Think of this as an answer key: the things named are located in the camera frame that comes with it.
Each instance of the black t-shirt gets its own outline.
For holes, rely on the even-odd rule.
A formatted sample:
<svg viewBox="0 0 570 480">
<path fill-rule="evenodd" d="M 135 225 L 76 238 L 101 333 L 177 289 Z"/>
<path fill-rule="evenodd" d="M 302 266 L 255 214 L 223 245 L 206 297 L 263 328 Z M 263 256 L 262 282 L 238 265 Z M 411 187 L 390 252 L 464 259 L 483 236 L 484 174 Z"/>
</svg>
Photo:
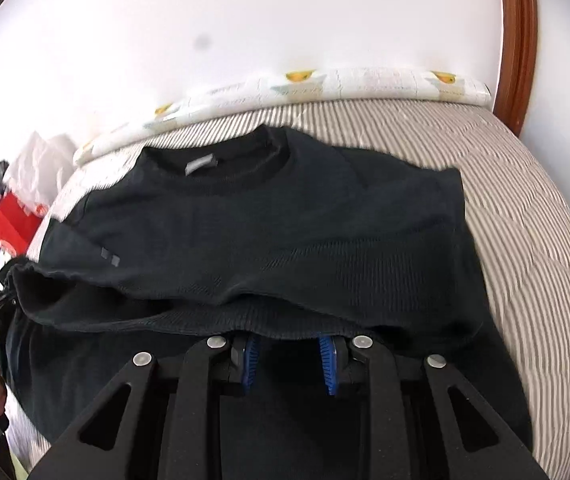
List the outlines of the black t-shirt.
<svg viewBox="0 0 570 480">
<path fill-rule="evenodd" d="M 52 220 L 39 263 L 16 265 L 10 280 L 22 311 L 5 367 L 12 376 L 38 362 L 41 385 L 16 380 L 50 439 L 65 425 L 35 414 L 38 390 L 69 393 L 44 386 L 61 372 L 55 351 L 36 355 L 45 344 L 64 340 L 71 350 L 58 362 L 72 370 L 77 346 L 98 345 L 112 373 L 144 349 L 132 337 L 164 333 L 171 351 L 185 336 L 247 330 L 292 340 L 369 333 L 402 354 L 441 353 L 530 444 L 456 169 L 424 170 L 266 126 L 202 148 L 145 148 L 120 182 Z M 100 358 L 88 359 L 95 379 L 71 389 L 83 399 L 109 379 Z M 54 418 L 66 424 L 75 408 Z"/>
</svg>

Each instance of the metal rivet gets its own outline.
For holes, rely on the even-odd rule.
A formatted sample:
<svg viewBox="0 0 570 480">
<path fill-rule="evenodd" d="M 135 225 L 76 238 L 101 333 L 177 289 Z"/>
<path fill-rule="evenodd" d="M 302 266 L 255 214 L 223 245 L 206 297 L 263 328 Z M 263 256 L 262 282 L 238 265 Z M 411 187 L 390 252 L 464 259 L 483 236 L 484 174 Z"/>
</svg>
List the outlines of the metal rivet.
<svg viewBox="0 0 570 480">
<path fill-rule="evenodd" d="M 207 339 L 207 346 L 210 348 L 222 348 L 227 344 L 227 339 L 221 335 L 213 335 Z"/>
<path fill-rule="evenodd" d="M 442 355 L 432 354 L 427 357 L 427 364 L 432 368 L 443 368 L 447 361 Z"/>
<path fill-rule="evenodd" d="M 147 366 L 152 362 L 152 355 L 149 352 L 139 352 L 134 356 L 136 366 Z"/>
<path fill-rule="evenodd" d="M 357 335 L 351 342 L 356 348 L 370 348 L 374 344 L 371 338 L 366 335 Z"/>
</svg>

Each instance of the striped fabric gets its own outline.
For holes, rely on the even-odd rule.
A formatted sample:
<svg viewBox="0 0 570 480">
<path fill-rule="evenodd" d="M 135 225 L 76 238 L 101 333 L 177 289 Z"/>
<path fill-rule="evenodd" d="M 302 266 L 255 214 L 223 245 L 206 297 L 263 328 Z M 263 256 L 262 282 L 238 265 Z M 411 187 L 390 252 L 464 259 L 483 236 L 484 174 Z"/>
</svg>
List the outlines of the striped fabric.
<svg viewBox="0 0 570 480">
<path fill-rule="evenodd" d="M 492 314 L 529 401 L 534 456 L 553 480 L 570 478 L 570 211 L 534 157 L 484 108 L 336 101 L 207 121 L 87 164 L 74 174 L 50 215 L 63 219 L 89 190 L 112 186 L 145 145 L 211 144 L 261 123 L 287 124 L 330 144 L 389 152 L 420 166 L 460 168 L 466 219 L 478 245 Z M 38 259 L 46 227 L 47 219 L 30 247 L 31 258 Z M 17 416 L 14 431 L 20 432 L 21 420 Z M 29 468 L 31 460 L 21 458 Z"/>
</svg>

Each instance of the ribbed neckline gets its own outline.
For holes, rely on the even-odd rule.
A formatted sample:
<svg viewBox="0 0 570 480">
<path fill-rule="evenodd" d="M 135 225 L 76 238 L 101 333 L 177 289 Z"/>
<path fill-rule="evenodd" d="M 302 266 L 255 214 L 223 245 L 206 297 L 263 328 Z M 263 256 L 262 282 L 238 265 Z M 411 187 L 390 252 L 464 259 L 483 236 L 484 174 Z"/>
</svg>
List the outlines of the ribbed neckline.
<svg viewBox="0 0 570 480">
<path fill-rule="evenodd" d="M 201 175 L 195 171 L 188 176 L 184 174 L 187 164 L 210 153 L 219 162 L 225 162 L 261 148 L 267 148 L 268 154 L 236 173 L 220 176 Z M 142 165 L 146 179 L 151 178 L 159 185 L 185 194 L 208 195 L 238 192 L 263 184 L 279 172 L 290 157 L 285 129 L 262 124 L 244 136 L 197 148 L 165 150 L 146 147 L 136 165 Z"/>
</svg>

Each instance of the mattress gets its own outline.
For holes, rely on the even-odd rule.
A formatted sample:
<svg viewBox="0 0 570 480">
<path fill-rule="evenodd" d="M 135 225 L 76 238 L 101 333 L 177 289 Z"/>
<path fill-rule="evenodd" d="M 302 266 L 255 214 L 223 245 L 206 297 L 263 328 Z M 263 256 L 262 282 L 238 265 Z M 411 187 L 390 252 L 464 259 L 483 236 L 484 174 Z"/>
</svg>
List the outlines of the mattress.
<svg viewBox="0 0 570 480">
<path fill-rule="evenodd" d="M 185 126 L 77 170 L 28 255 L 38 259 L 50 216 L 64 219 L 87 192 L 119 181 L 143 146 L 212 144 L 261 123 L 286 124 L 329 144 L 392 153 L 423 167 L 460 169 L 466 220 L 481 258 L 490 308 L 529 403 L 534 457 L 551 479 L 570 478 L 570 211 L 534 157 L 484 108 L 391 99 L 332 101 Z M 30 470 L 49 444 L 13 396 L 8 413 L 10 445 Z"/>
</svg>

